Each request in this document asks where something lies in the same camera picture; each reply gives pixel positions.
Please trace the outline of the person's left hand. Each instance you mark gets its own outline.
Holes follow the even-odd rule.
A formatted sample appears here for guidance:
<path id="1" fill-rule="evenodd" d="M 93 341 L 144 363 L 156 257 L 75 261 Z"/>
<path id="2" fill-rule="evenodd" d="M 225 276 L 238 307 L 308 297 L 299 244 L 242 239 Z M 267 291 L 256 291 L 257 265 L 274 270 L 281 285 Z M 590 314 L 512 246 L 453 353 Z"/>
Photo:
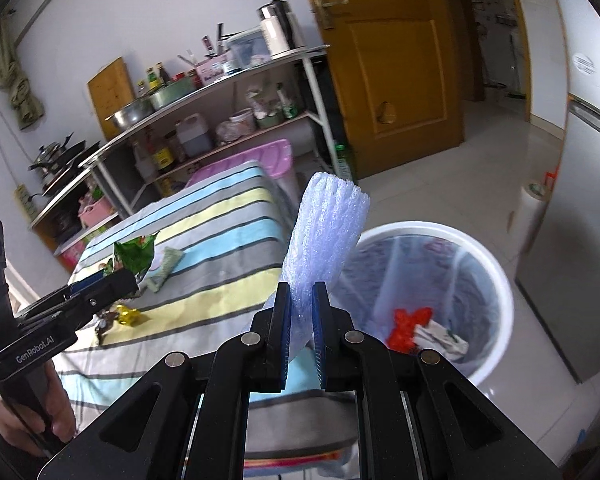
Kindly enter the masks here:
<path id="1" fill-rule="evenodd" d="M 76 418 L 54 362 L 47 361 L 44 370 L 47 379 L 45 411 L 50 416 L 53 434 L 61 442 L 67 443 L 76 435 Z M 32 436 L 44 431 L 45 422 L 39 414 L 20 404 L 14 404 L 10 408 L 0 397 L 0 435 L 9 445 L 33 456 L 42 457 L 44 452 Z"/>

